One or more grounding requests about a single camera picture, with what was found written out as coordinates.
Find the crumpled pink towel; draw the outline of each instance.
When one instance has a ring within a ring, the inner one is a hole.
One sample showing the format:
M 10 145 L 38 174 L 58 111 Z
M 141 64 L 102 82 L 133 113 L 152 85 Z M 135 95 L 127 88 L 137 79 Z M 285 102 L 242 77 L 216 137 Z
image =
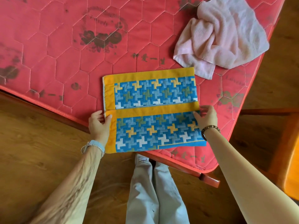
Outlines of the crumpled pink towel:
M 215 65 L 234 68 L 269 49 L 266 32 L 245 0 L 203 1 L 183 30 L 174 60 L 212 79 Z

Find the wooden floor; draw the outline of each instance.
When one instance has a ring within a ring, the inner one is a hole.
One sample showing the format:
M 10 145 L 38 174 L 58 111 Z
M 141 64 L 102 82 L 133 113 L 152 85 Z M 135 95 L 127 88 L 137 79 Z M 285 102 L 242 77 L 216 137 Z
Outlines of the wooden floor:
M 286 0 L 243 108 L 299 107 L 299 0 Z M 239 117 L 231 143 L 266 169 L 283 126 L 280 117 Z M 80 158 L 89 139 L 47 117 L 0 100 L 0 223 L 21 223 Z M 125 223 L 133 154 L 106 154 L 84 223 Z M 218 189 L 171 169 L 190 223 L 245 223 L 220 168 Z

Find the light gray pants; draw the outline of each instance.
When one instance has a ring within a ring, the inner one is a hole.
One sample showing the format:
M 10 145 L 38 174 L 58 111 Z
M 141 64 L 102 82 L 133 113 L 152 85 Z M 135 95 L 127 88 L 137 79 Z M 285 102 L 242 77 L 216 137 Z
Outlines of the light gray pants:
M 186 206 L 166 165 L 137 163 L 131 180 L 126 224 L 189 224 Z

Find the mattress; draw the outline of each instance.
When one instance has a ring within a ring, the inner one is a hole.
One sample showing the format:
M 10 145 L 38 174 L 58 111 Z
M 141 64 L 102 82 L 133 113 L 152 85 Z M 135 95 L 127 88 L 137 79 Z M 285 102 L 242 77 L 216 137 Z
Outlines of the mattress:
M 174 47 L 202 1 L 0 0 L 0 89 L 87 126 L 103 109 L 103 76 L 181 67 Z M 270 38 L 284 0 L 246 1 Z M 261 60 L 196 76 L 227 139 Z M 199 173 L 218 165 L 209 145 L 148 153 Z

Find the bracelet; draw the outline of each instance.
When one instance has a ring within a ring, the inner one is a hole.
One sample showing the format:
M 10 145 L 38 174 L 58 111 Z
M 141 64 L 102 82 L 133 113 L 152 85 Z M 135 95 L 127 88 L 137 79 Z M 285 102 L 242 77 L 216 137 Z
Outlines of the bracelet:
M 219 133 L 220 133 L 220 129 L 219 129 L 217 126 L 214 126 L 214 125 L 206 126 L 206 127 L 203 128 L 202 131 L 201 131 L 202 138 L 203 138 L 205 141 L 206 141 L 207 139 L 206 139 L 205 136 L 204 136 L 204 132 L 205 132 L 207 129 L 209 129 L 209 128 L 215 128 L 215 129 L 218 130 Z
M 97 147 L 99 150 L 101 150 L 101 152 L 102 152 L 102 156 L 101 156 L 101 158 L 103 158 L 103 156 L 104 156 L 104 154 L 105 154 L 105 147 L 104 147 L 101 143 L 99 143 L 98 141 L 95 141 L 95 140 L 91 140 L 91 141 L 89 141 L 85 146 L 83 146 L 83 147 L 81 148 L 81 153 L 82 153 L 82 154 L 84 154 L 84 153 L 86 152 L 88 146 L 95 146 L 95 147 Z

